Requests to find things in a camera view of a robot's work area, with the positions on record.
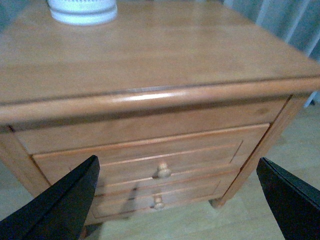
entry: wooden floor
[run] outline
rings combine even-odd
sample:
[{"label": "wooden floor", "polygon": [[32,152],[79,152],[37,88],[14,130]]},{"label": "wooden floor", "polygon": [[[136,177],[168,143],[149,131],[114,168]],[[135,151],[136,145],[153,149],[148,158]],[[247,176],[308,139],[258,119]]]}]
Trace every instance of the wooden floor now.
[{"label": "wooden floor", "polygon": [[[303,109],[266,157],[320,189],[320,103]],[[0,220],[32,198],[0,163]],[[88,240],[283,240],[254,172],[221,209],[207,201],[92,226]]]}]

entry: drawer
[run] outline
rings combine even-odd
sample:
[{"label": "drawer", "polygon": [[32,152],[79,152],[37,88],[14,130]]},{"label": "drawer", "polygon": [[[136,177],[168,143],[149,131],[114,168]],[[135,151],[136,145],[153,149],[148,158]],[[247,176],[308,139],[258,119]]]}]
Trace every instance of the drawer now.
[{"label": "drawer", "polygon": [[216,175],[198,180],[159,185],[153,188],[133,189],[120,195],[96,196],[91,212],[96,219],[136,210],[155,208],[156,199],[161,199],[164,209],[181,205],[192,199],[215,199],[223,196],[236,177],[236,173]]},{"label": "drawer", "polygon": [[271,123],[286,99],[229,102],[12,126],[29,154]]},{"label": "drawer", "polygon": [[[97,191],[110,193],[130,189],[132,185],[143,187],[198,176],[205,169],[210,170],[207,174],[215,168],[240,169],[268,127],[269,124],[260,124],[36,154],[33,159],[54,184],[83,160],[96,155],[100,162]],[[172,172],[166,180],[157,177],[161,164]]]}]

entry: curtain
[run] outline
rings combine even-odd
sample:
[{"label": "curtain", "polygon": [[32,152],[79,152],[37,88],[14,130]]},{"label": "curtain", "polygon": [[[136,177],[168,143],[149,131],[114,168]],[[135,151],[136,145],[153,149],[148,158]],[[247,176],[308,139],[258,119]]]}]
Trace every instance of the curtain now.
[{"label": "curtain", "polygon": [[[221,0],[320,63],[320,0]],[[320,91],[305,104],[320,102]]]}]

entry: white bowl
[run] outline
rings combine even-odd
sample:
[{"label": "white bowl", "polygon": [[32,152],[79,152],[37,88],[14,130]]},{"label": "white bowl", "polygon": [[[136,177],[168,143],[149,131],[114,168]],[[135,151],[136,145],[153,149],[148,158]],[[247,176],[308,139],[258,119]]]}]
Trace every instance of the white bowl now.
[{"label": "white bowl", "polygon": [[117,17],[116,0],[47,0],[52,17],[71,25],[96,25]]}]

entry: drawer knob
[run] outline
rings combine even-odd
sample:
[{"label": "drawer knob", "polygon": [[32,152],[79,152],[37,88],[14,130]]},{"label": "drawer knob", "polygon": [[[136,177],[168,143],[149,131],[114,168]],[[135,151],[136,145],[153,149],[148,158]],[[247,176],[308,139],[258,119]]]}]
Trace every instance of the drawer knob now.
[{"label": "drawer knob", "polygon": [[158,178],[165,179],[171,176],[171,170],[168,168],[168,165],[163,162],[158,166]]},{"label": "drawer knob", "polygon": [[161,196],[156,196],[154,198],[154,209],[155,210],[160,210],[165,207],[165,204],[162,202],[162,197]]}]

